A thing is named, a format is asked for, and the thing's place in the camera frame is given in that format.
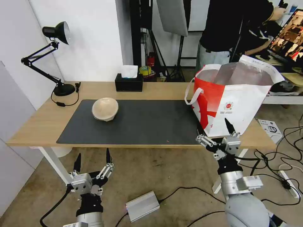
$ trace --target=black desk lamp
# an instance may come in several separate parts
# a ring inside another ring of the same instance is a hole
[[[68,25],[65,21],[63,21],[63,22],[60,22],[56,27],[43,27],[42,32],[46,37],[50,38],[50,40],[52,42],[50,44],[48,44],[47,46],[43,47],[42,49],[36,51],[35,53],[33,53],[25,58],[22,58],[21,62],[22,62],[22,64],[30,67],[31,69],[35,70],[36,72],[42,74],[46,78],[55,82],[57,85],[53,92],[56,96],[70,95],[75,91],[75,87],[73,85],[64,84],[63,82],[61,82],[60,78],[52,76],[52,75],[42,71],[41,69],[33,66],[33,63],[35,61],[39,60],[40,58],[43,58],[44,56],[46,56],[46,55],[50,54],[51,52],[55,51],[56,49],[58,49],[59,43],[56,41],[56,38],[58,38],[60,41],[62,41],[68,45],[68,41],[70,40]],[[46,48],[48,48],[50,46],[52,46],[54,49],[48,51],[45,54],[36,55],[39,52],[45,50]]]

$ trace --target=bag handle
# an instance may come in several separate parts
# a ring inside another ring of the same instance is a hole
[[[189,87],[190,87],[190,84],[191,82],[193,82],[195,80],[195,77],[189,82],[186,90],[185,90],[185,97],[184,97],[184,101],[187,105],[192,105],[198,98],[198,96],[202,93],[203,94],[203,89],[202,88],[197,88],[197,90],[195,91],[193,97],[192,97],[192,100],[190,102],[187,101],[187,95],[188,95],[188,92],[189,92]]]

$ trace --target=lamp shade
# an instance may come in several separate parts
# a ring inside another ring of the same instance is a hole
[[[67,45],[70,41],[69,27],[66,21],[60,22],[56,27],[43,27],[42,33],[48,38],[58,38]]]

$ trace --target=person's hand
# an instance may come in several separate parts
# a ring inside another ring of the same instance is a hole
[[[286,9],[280,8],[279,6],[277,6],[274,8],[274,11],[269,20],[279,20],[285,12],[286,12]]]
[[[246,56],[249,56],[249,55],[252,55],[252,54],[255,54],[257,52],[260,52],[261,50],[264,50],[265,48],[267,48],[269,46],[269,44],[271,43],[270,40],[268,40],[266,43],[264,43],[262,46],[256,48],[256,49],[252,49],[252,50],[247,50],[245,51],[245,55]]]

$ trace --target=lamp arm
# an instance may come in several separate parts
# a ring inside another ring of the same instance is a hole
[[[21,62],[22,64],[30,67],[31,69],[35,70],[36,72],[40,73],[41,75],[45,76],[46,78],[50,79],[51,81],[55,82],[57,85],[62,85],[63,83],[61,82],[61,79],[56,79],[55,77],[53,77],[52,75],[42,71],[41,69],[37,68],[36,66],[33,65],[33,63],[37,60],[39,60],[40,58],[43,58],[44,56],[54,52],[55,50],[58,49],[58,45],[59,43],[56,42],[56,41],[53,41],[51,42],[50,44],[48,44],[47,46],[43,47],[42,49],[36,51],[35,53],[27,56],[27,57],[24,57],[21,59]],[[38,54],[39,52],[45,50],[46,48],[52,46],[54,49],[46,52],[45,54],[42,54],[42,55],[38,55],[38,56],[35,56],[36,54]]]

